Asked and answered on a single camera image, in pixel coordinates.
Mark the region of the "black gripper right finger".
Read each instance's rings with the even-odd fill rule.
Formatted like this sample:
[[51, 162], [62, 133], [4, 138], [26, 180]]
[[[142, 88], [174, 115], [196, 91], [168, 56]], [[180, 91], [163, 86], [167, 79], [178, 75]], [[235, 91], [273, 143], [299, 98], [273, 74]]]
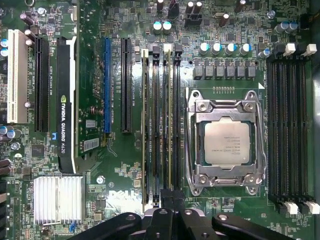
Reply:
[[291, 238], [239, 216], [219, 213], [208, 220], [196, 208], [185, 207], [185, 195], [174, 191], [179, 240], [290, 240]]

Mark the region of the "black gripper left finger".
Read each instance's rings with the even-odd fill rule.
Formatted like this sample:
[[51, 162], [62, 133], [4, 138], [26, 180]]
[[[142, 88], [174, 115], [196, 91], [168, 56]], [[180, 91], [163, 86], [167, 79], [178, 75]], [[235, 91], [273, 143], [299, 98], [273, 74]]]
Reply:
[[160, 191], [160, 207], [144, 216], [125, 212], [72, 237], [73, 240], [171, 240], [173, 235], [173, 191]]

